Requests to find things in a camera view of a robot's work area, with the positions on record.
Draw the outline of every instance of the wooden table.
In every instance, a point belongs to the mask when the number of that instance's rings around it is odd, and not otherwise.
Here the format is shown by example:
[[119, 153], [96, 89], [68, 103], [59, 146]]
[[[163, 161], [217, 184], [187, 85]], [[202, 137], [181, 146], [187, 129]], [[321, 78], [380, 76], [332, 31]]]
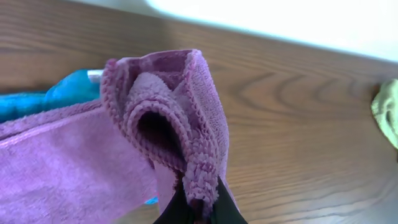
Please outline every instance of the wooden table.
[[[369, 104], [398, 65], [54, 0], [0, 3], [1, 92], [109, 58], [203, 51], [228, 117], [228, 181], [250, 224], [397, 223], [397, 152]], [[156, 206], [120, 223], [151, 223]]]

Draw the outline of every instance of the towel fold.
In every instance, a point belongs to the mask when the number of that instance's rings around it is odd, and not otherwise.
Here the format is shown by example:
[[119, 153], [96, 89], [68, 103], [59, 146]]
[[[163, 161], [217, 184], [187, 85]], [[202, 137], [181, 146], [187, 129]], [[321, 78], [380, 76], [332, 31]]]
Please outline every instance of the towel fold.
[[218, 176], [229, 190], [228, 127], [200, 51], [110, 60], [101, 100], [0, 124], [0, 223], [109, 223], [156, 192], [162, 212], [176, 170], [205, 216]]

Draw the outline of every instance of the black object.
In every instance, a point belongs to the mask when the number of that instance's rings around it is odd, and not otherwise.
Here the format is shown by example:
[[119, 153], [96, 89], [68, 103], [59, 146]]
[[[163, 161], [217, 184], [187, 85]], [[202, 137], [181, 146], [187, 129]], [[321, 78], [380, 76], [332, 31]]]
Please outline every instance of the black object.
[[219, 197], [214, 203], [213, 211], [207, 220], [201, 217], [202, 200], [194, 201], [193, 206], [187, 204], [181, 178], [179, 178], [175, 190], [176, 192], [167, 208], [154, 224], [248, 224], [235, 207], [220, 177], [218, 177], [217, 186]]

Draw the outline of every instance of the wood grain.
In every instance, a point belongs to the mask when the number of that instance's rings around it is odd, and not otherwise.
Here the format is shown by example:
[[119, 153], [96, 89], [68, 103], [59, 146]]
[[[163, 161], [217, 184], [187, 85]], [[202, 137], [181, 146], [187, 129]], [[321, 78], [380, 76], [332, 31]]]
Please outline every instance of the wood grain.
[[[398, 65], [52, 0], [0, 1], [0, 91], [48, 88], [109, 58], [202, 50], [230, 131], [228, 181], [250, 224], [397, 223], [397, 153], [369, 104]], [[119, 223], [152, 223], [143, 206]]]

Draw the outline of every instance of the white wall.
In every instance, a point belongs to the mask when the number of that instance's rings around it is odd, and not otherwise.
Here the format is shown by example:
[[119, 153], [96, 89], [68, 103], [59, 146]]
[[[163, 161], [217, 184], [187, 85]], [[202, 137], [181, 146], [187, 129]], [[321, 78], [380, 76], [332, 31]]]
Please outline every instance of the white wall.
[[398, 0], [74, 0], [398, 62]]

